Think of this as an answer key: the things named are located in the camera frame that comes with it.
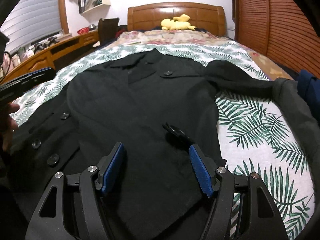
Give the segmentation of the person's left hand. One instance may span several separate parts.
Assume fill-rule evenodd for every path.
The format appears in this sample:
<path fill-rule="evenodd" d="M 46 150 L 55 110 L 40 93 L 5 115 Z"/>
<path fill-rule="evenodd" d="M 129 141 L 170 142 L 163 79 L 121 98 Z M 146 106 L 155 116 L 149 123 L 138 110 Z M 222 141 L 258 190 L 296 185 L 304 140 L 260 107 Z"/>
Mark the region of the person's left hand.
<path fill-rule="evenodd" d="M 17 122 L 10 114 L 17 112 L 20 106 L 16 103 L 9 103 L 1 109 L 1 140 L 2 150 L 7 151 L 12 142 L 13 132 L 18 129 Z"/>

